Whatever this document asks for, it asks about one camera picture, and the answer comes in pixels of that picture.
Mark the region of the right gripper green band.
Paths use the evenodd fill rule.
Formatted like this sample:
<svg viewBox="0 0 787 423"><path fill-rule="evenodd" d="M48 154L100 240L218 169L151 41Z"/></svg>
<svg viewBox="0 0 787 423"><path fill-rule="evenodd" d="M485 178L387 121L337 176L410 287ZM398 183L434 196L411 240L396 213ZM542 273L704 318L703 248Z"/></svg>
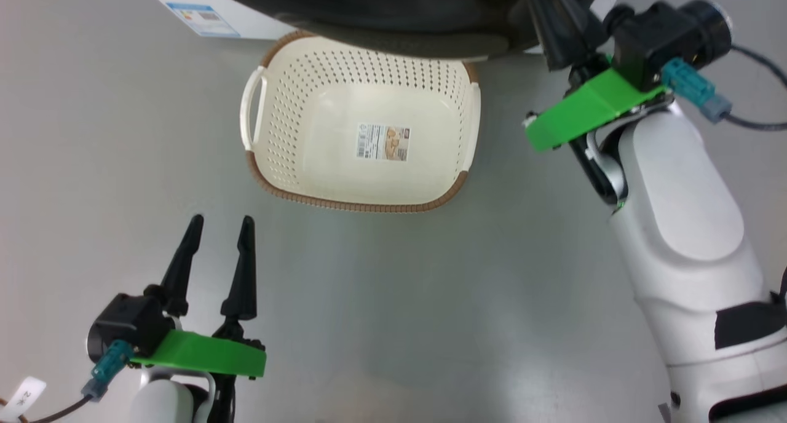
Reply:
<svg viewBox="0 0 787 423"><path fill-rule="evenodd" d="M567 68L607 41L601 20L582 0L528 0L529 13L549 71ZM672 104L664 86L641 92L603 58L607 70L588 79L559 103L524 121L535 151L548 151L627 117L640 117Z"/></svg>

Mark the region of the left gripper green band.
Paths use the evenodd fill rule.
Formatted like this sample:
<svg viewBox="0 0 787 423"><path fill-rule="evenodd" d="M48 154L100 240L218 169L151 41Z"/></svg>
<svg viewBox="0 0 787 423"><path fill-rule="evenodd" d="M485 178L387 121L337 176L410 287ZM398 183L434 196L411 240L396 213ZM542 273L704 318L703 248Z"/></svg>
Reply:
<svg viewBox="0 0 787 423"><path fill-rule="evenodd" d="M204 216L191 218L186 232L161 281L163 306L168 315L188 313L189 275L194 255L200 247ZM258 316L256 286L256 233L254 219L245 216L238 238L239 257L227 299L220 313L225 320L213 336L193 331L169 330L167 325L143 325L130 330L130 344L137 348L132 361L172 369L228 376L264 376L267 353L258 340L244 337L239 320Z"/></svg>

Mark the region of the black round glass washer door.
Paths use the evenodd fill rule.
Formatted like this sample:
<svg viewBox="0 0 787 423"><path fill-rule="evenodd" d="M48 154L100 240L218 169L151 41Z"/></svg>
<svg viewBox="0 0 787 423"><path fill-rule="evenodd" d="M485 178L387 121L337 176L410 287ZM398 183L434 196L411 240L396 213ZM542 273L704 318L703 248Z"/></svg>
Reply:
<svg viewBox="0 0 787 423"><path fill-rule="evenodd" d="M528 0L233 0L323 38L413 58L494 58L536 47Z"/></svg>

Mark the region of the white perforated basket brown rim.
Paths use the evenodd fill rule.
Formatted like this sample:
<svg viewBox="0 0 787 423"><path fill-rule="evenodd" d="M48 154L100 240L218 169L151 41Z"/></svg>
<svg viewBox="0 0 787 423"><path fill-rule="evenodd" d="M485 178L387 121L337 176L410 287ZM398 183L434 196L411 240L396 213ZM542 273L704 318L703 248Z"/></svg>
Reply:
<svg viewBox="0 0 787 423"><path fill-rule="evenodd" d="M250 74L239 125L248 169L273 196L334 210L422 213L464 187L480 117L470 63L294 31ZM408 161L357 159L361 123L410 128Z"/></svg>

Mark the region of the paper basket label sticker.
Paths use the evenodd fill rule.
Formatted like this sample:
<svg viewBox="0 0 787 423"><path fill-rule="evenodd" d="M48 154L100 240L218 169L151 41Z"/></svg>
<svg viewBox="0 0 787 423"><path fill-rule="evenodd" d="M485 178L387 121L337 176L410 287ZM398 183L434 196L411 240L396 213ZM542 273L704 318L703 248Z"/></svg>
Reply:
<svg viewBox="0 0 787 423"><path fill-rule="evenodd" d="M411 129L388 124L358 124L356 158L407 162Z"/></svg>

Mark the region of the blue energy label sticker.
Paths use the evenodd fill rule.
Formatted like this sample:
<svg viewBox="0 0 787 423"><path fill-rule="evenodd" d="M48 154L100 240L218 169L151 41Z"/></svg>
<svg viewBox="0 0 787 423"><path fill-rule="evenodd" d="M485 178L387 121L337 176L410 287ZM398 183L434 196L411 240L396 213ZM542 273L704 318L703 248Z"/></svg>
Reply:
<svg viewBox="0 0 787 423"><path fill-rule="evenodd" d="M208 38L241 37L241 34L234 30L224 18L220 17L211 6L176 2L166 2L165 5L199 36Z"/></svg>

